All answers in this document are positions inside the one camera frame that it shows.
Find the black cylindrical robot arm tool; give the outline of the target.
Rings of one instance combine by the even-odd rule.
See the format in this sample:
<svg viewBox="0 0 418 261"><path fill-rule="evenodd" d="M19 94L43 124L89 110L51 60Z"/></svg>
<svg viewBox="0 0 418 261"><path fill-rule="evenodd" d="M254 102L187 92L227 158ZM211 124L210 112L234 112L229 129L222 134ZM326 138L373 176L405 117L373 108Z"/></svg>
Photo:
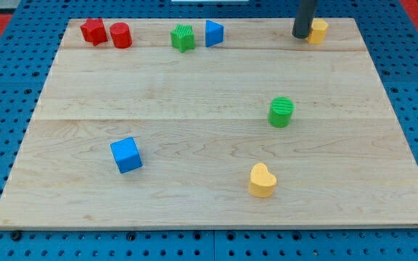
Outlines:
<svg viewBox="0 0 418 261"><path fill-rule="evenodd" d="M319 0L299 1L296 18L292 27L292 35L295 38L304 39L309 36L318 5Z"/></svg>

